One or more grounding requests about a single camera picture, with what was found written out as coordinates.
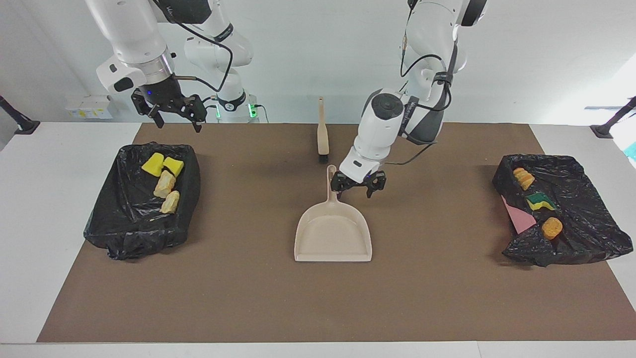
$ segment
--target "black cable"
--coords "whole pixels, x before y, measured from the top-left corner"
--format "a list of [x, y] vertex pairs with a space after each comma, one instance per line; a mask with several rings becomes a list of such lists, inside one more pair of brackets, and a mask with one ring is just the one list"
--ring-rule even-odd
[[440, 62], [443, 63], [443, 60], [441, 59], [440, 56], [437, 56], [434, 54], [424, 55], [424, 56], [421, 56], [419, 59], [415, 60], [415, 62], [411, 64], [411, 66], [406, 70], [406, 72], [404, 72], [404, 56], [406, 55], [406, 45], [408, 43], [408, 37], [406, 36], [406, 29], [408, 28], [408, 22], [411, 20], [411, 15], [413, 15], [413, 10], [415, 9], [416, 4], [417, 2], [414, 2], [412, 7], [409, 6], [411, 10], [408, 12], [408, 18], [406, 19], [406, 25], [404, 27], [404, 38], [402, 40], [402, 63], [400, 64], [400, 67], [399, 67], [400, 76], [402, 76], [403, 78], [406, 77], [408, 73], [411, 71], [411, 69], [413, 69], [413, 67], [421, 60], [434, 58], [434, 59], [438, 59]]
[[419, 108], [423, 108], [425, 110], [441, 112], [441, 111], [447, 109], [448, 107], [450, 107], [450, 103], [453, 101], [453, 94], [450, 92], [450, 86], [448, 85], [448, 83], [444, 83], [444, 92], [448, 96], [448, 102], [444, 105], [444, 107], [442, 107], [442, 108], [428, 107], [428, 106], [424, 106], [423, 104], [419, 104], [419, 103], [417, 103], [416, 106], [418, 106]]
[[437, 142], [430, 142], [430, 141], [420, 141], [419, 139], [412, 136], [411, 134], [408, 134], [407, 132], [404, 132], [402, 135], [406, 136], [406, 139], [408, 139], [410, 142], [412, 142], [415, 145], [429, 145], [431, 143], [433, 144], [437, 143]]
[[255, 108], [262, 108], [263, 111], [265, 111], [265, 120], [267, 121], [267, 123], [270, 122], [269, 117], [267, 117], [267, 108], [265, 108], [265, 106], [263, 106], [262, 104], [255, 104], [254, 105]]
[[408, 0], [407, 3], [411, 11], [413, 11], [413, 9], [417, 6], [418, 0]]
[[[214, 109], [216, 110], [216, 104], [210, 104], [209, 106], [206, 106], [206, 107], [205, 107], [205, 110], [207, 111], [209, 108], [214, 108]], [[217, 122], [217, 123], [220, 123], [220, 121], [221, 121], [221, 120], [219, 119], [219, 117], [216, 117], [216, 122]]]
[[[196, 76], [175, 76], [174, 79], [175, 80], [179, 80], [179, 81], [197, 81], [197, 82], [201, 82], [202, 84], [204, 84], [204, 85], [210, 87], [212, 90], [216, 91], [216, 89], [210, 83], [208, 83], [207, 81], [205, 81], [205, 80], [203, 80], [203, 79], [201, 79], [199, 77], [196, 77]], [[210, 99], [212, 99], [212, 98], [211, 97], [206, 97], [204, 99], [204, 102], [206, 102], [206, 101], [208, 101]]]
[[420, 62], [421, 60], [433, 58], [433, 59], [438, 59], [438, 60], [442, 61], [440, 56], [437, 56], [437, 55], [434, 55], [434, 54], [424, 55], [424, 56], [421, 56], [419, 59], [415, 60], [415, 62], [413, 62], [411, 64], [411, 66], [409, 66], [409, 68], [404, 73], [403, 72], [404, 71], [404, 53], [405, 53], [405, 51], [402, 51], [402, 64], [400, 64], [400, 67], [399, 67], [399, 71], [400, 71], [400, 76], [401, 77], [406, 77], [408, 75], [408, 73], [413, 69], [413, 67], [415, 67], [415, 65], [418, 62]]
[[418, 154], [415, 154], [411, 159], [407, 160], [406, 162], [402, 162], [402, 163], [398, 163], [398, 162], [385, 162], [384, 164], [388, 164], [391, 166], [405, 166], [408, 163], [412, 162], [415, 160], [415, 158], [419, 157], [420, 154], [424, 153], [428, 148], [431, 148], [433, 145], [437, 144], [436, 142], [434, 143], [430, 143], [428, 144], [426, 147], [424, 147], [424, 149], [422, 149]]
[[[159, 9], [162, 9], [162, 6], [161, 6], [161, 4], [159, 3], [159, 0], [153, 0], [153, 2], [155, 3], [155, 5], [157, 5], [157, 7], [158, 7]], [[208, 38], [208, 37], [206, 37], [206, 36], [203, 36], [203, 35], [199, 34], [198, 32], [196, 32], [196, 31], [194, 31], [194, 30], [190, 29], [189, 27], [185, 26], [184, 24], [182, 24], [182, 23], [178, 22], [178, 21], [177, 21], [177, 20], [176, 20], [176, 19], [175, 19], [175, 18], [174, 18], [171, 14], [170, 14], [170, 12], [169, 12], [169, 11], [164, 11], [163, 13], [166, 15], [166, 17], [168, 17], [168, 18], [169, 18], [169, 20], [171, 20], [173, 23], [175, 23], [175, 24], [177, 24], [177, 25], [181, 26], [181, 27], [182, 27], [185, 31], [188, 31], [188, 32], [189, 32], [189, 33], [191, 33], [192, 35], [194, 35], [194, 36], [196, 36], [196, 37], [198, 37], [198, 38], [200, 38], [200, 39], [202, 39], [202, 40], [208, 41], [209, 43], [211, 43], [211, 44], [213, 44], [213, 45], [217, 45], [218, 47], [221, 47], [221, 48], [225, 49], [225, 50], [226, 50], [226, 51], [230, 54], [230, 61], [228, 62], [228, 67], [225, 69], [225, 74], [223, 75], [223, 79], [221, 80], [221, 84], [219, 85], [219, 88], [218, 88], [218, 89], [214, 88], [211, 84], [209, 84], [209, 83], [207, 83], [207, 82], [205, 82], [205, 81], [203, 81], [203, 80], [201, 80], [201, 79], [197, 79], [197, 81], [199, 81], [199, 82], [202, 82], [202, 83], [206, 84], [206, 85], [207, 85], [208, 87], [210, 87], [210, 88], [211, 88], [214, 92], [221, 92], [221, 89], [223, 88], [223, 85], [225, 84], [225, 80], [228, 78], [228, 75], [230, 74], [230, 68], [232, 67], [232, 61], [234, 60], [234, 53], [232, 52], [232, 50], [231, 50], [229, 47], [225, 46], [224, 44], [222, 44], [222, 43], [220, 43], [220, 42], [217, 42], [217, 41], [214, 41], [213, 39], [210, 39], [210, 38]]]

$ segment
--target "yellow sponge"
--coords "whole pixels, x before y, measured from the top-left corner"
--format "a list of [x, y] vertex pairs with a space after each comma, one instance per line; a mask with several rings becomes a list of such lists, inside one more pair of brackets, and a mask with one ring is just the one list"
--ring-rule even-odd
[[177, 177], [183, 169], [183, 162], [170, 157], [166, 157], [163, 161], [163, 166], [168, 168], [168, 170], [170, 170], [170, 172], [172, 172], [172, 174]]
[[540, 201], [538, 203], [531, 203], [529, 200], [526, 200], [528, 202], [528, 205], [530, 206], [530, 209], [537, 211], [541, 208], [546, 208], [548, 210], [552, 210], [555, 211], [554, 207], [552, 205], [550, 205], [549, 202], [547, 201]]
[[150, 173], [156, 177], [161, 176], [161, 171], [163, 169], [163, 154], [155, 153], [153, 154], [148, 161], [141, 166], [145, 172]]

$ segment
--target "brown mat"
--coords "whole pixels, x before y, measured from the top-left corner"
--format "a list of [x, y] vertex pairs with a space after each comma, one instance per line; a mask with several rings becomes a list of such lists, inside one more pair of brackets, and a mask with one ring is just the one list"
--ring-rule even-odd
[[[329, 127], [338, 164], [354, 125]], [[40, 342], [634, 340], [607, 263], [538, 268], [500, 254], [490, 183], [504, 154], [540, 153], [527, 125], [447, 124], [387, 187], [343, 200], [369, 222], [369, 264], [294, 262], [301, 214], [324, 200], [315, 125], [144, 124], [135, 143], [189, 143], [202, 191], [181, 247], [115, 262], [82, 247]], [[419, 148], [405, 140], [391, 160]]]

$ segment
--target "dustpan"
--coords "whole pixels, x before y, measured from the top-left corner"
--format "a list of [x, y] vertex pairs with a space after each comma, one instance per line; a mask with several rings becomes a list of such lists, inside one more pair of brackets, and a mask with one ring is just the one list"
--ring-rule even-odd
[[294, 257], [309, 262], [369, 262], [371, 234], [364, 216], [331, 191], [336, 167], [327, 168], [327, 201], [309, 208], [296, 229]]

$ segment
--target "bread slice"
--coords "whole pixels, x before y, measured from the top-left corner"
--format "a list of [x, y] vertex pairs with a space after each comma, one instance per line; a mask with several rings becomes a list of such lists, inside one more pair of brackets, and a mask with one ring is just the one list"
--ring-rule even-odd
[[561, 220], [551, 217], [541, 226], [543, 236], [548, 240], [554, 240], [563, 231], [563, 223]]
[[161, 205], [161, 212], [164, 214], [174, 214], [177, 212], [177, 206], [179, 205], [179, 198], [181, 195], [178, 191], [171, 192], [165, 198], [165, 201]]
[[530, 178], [525, 179], [519, 184], [521, 185], [521, 189], [528, 190], [528, 188], [532, 185], [532, 183], [534, 183], [534, 176], [530, 175]]
[[154, 195], [165, 199], [176, 183], [177, 178], [175, 178], [174, 175], [170, 174], [167, 170], [162, 171], [159, 182], [157, 182], [157, 186], [155, 187]]

